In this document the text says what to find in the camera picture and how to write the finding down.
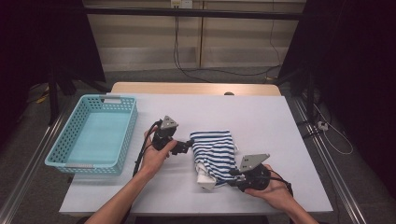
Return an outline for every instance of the table surface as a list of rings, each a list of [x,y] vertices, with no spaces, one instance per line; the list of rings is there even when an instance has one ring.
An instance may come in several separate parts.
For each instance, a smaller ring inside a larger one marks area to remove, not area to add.
[[[226,91],[233,92],[236,97],[215,96],[222,95]],[[145,94],[153,92],[170,94]],[[288,105],[284,97],[280,96],[276,86],[116,83],[112,93],[134,93],[139,111],[139,119],[134,133],[145,131],[145,127],[150,126],[151,120],[163,116],[163,113],[172,114],[171,117],[175,116],[173,119],[176,119],[180,124],[175,138],[188,138],[191,131],[198,131],[197,128],[201,131],[229,129],[233,134],[235,143],[242,148],[235,155],[237,165],[240,164],[244,154],[270,153],[271,158],[268,163],[276,167],[283,177],[293,184],[296,200],[307,211],[332,211]],[[153,112],[152,108],[155,106],[158,106],[161,110]],[[231,109],[234,109],[233,113],[222,116],[224,110],[230,111]],[[191,119],[197,113],[200,113],[201,119],[212,122],[202,124],[199,120]],[[243,122],[241,120],[230,122],[230,119],[239,120],[241,117],[245,117]],[[260,128],[257,123],[265,123],[265,125]],[[284,141],[284,136],[288,137],[288,141]],[[124,166],[124,171],[131,170],[131,172],[123,172],[121,176],[109,179],[99,177],[92,179],[84,175],[76,175],[60,212],[73,216],[92,213],[117,192],[131,177],[133,161],[137,157],[137,153],[134,152],[138,151],[137,149],[142,144],[139,141],[143,141],[143,138],[138,134],[133,134],[132,142],[135,142],[135,144],[131,144],[130,153],[128,153],[128,159]],[[260,142],[260,145],[264,142],[264,148],[266,149],[263,151],[262,147],[257,147],[257,142]],[[243,194],[237,188],[224,186],[209,192],[199,188],[195,183],[196,173],[192,167],[193,156],[191,154],[191,151],[187,155],[179,154],[164,164],[163,169],[150,181],[136,200],[132,209],[134,215],[176,214],[185,216],[277,213],[263,200]]]

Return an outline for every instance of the light blue plastic basket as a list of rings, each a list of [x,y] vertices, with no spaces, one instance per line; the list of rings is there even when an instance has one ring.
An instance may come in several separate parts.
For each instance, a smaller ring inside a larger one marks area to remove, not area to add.
[[[45,163],[63,173],[120,175],[136,118],[134,97],[83,95]]]

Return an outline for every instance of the human hand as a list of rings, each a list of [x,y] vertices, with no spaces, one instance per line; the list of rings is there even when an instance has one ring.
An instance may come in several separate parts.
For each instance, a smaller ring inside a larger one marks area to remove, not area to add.
[[[268,170],[272,170],[270,165],[264,165]],[[280,178],[274,172],[270,172],[271,177]],[[245,193],[254,197],[262,198],[276,209],[285,211],[292,203],[295,203],[289,193],[285,183],[270,180],[268,187],[264,190],[245,189]]]
[[[145,137],[150,135],[149,131],[145,132]],[[138,173],[144,174],[144,176],[150,180],[154,177],[157,172],[163,166],[163,162],[167,157],[169,157],[169,151],[172,150],[177,144],[176,140],[170,141],[162,150],[157,150],[151,143],[151,138],[148,137],[148,141],[145,145],[145,154],[143,156],[142,165]]]

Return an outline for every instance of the striped cloth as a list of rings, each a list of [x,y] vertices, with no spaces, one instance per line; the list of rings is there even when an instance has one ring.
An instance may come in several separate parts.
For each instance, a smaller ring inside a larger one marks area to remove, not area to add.
[[[208,175],[216,178],[216,187],[235,179],[229,174],[231,169],[236,168],[230,131],[195,132],[190,134],[190,138],[194,140],[192,151],[197,172],[197,164],[202,163]]]

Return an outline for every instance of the human arm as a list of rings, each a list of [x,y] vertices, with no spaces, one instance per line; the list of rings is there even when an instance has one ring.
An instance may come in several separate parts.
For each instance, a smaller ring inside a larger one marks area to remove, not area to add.
[[[140,170],[117,194],[96,211],[86,223],[120,223],[134,203],[137,195],[161,169],[164,160],[168,157],[168,152],[176,144],[177,141],[172,140],[161,151],[158,151],[151,145],[151,139],[148,138],[147,149],[143,156]]]
[[[270,165],[264,165],[268,170],[272,170]],[[274,172],[271,177],[280,178]],[[258,197],[267,201],[274,208],[285,212],[295,224],[318,224],[292,197],[286,185],[280,181],[271,180],[264,190],[246,189],[246,194]]]

